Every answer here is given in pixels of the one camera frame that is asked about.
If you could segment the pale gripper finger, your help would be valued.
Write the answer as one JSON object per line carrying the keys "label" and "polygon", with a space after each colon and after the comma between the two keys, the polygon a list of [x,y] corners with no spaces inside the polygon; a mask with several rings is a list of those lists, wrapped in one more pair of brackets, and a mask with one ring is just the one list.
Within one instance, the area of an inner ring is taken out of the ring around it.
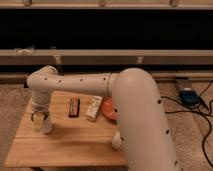
{"label": "pale gripper finger", "polygon": [[39,132],[42,129],[44,118],[45,116],[41,113],[35,114],[33,116],[33,126],[35,132]]}

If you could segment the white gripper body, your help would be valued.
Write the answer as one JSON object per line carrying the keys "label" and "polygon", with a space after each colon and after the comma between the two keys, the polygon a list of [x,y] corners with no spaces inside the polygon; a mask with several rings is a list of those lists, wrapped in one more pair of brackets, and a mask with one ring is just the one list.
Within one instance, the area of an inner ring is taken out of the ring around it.
{"label": "white gripper body", "polygon": [[50,95],[48,93],[33,93],[31,109],[33,112],[48,113]]}

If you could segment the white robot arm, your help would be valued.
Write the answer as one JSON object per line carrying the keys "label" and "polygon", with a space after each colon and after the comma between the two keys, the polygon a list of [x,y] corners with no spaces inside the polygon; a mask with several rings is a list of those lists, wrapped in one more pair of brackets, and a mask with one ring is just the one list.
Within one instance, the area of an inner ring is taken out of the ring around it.
{"label": "white robot arm", "polygon": [[148,72],[129,68],[119,73],[61,76],[46,66],[30,74],[27,85],[34,113],[49,112],[54,91],[110,97],[128,171],[180,171],[159,89]]}

